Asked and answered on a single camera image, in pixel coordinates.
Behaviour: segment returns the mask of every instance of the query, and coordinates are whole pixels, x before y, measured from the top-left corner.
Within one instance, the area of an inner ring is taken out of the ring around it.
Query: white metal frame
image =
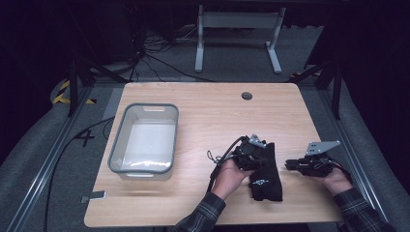
[[[204,56],[203,29],[213,28],[266,28],[273,29],[274,35],[266,48],[271,58],[275,73],[281,73],[281,67],[275,52],[280,26],[283,22],[285,8],[278,13],[231,13],[231,12],[204,12],[203,6],[199,6],[198,13],[198,47],[196,50],[195,71],[202,72]]]

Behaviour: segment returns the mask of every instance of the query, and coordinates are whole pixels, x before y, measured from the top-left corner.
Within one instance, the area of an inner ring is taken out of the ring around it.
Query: person's arm
[[[380,231],[390,232],[395,229],[363,198],[350,184],[344,174],[334,168],[325,178],[317,178],[334,196],[344,219],[342,231]]]
[[[227,160],[222,165],[211,192],[205,194],[193,212],[180,220],[173,227],[173,231],[211,231],[225,208],[224,200],[251,173],[251,171],[240,170],[233,160]]]

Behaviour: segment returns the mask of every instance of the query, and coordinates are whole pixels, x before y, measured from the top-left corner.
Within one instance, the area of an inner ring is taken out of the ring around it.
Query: black cloth
[[[263,157],[268,160],[267,164],[249,176],[252,198],[256,201],[264,199],[282,201],[282,186],[275,159],[275,143],[266,145],[266,148],[263,149]]]

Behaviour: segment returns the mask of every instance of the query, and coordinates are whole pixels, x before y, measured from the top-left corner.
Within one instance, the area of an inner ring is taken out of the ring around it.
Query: person's left hand
[[[250,176],[253,171],[239,169],[232,159],[228,159],[220,168],[220,173],[215,180],[211,192],[222,200],[225,200],[241,185],[245,178]]]

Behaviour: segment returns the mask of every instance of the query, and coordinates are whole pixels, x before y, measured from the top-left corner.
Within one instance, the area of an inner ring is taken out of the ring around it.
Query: dark background
[[[288,8],[283,25],[327,25],[309,61],[317,65],[337,56],[354,103],[409,192],[410,9],[402,1],[387,0],[348,11],[313,8]],[[174,29],[195,24],[196,15],[196,6],[2,1],[0,163],[52,107],[51,90],[66,77],[76,55],[100,64],[127,61],[147,28],[172,41]]]

